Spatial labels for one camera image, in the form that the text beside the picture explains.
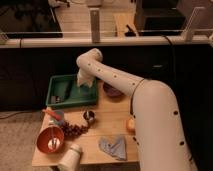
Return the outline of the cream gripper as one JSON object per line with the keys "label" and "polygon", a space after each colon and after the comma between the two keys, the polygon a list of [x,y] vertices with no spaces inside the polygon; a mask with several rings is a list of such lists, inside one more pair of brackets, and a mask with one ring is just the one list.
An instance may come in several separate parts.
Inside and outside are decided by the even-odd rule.
{"label": "cream gripper", "polygon": [[93,75],[88,74],[83,69],[80,69],[77,74],[77,86],[87,85],[89,88],[92,87],[93,81],[95,77]]}

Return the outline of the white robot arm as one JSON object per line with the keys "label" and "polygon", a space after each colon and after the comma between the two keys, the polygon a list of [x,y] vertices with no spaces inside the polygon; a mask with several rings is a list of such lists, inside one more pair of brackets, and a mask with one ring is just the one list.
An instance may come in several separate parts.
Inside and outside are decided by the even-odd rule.
{"label": "white robot arm", "polygon": [[102,60],[97,48],[78,56],[77,84],[90,86],[99,78],[131,98],[141,171],[198,171],[173,90],[161,81],[104,65]]}

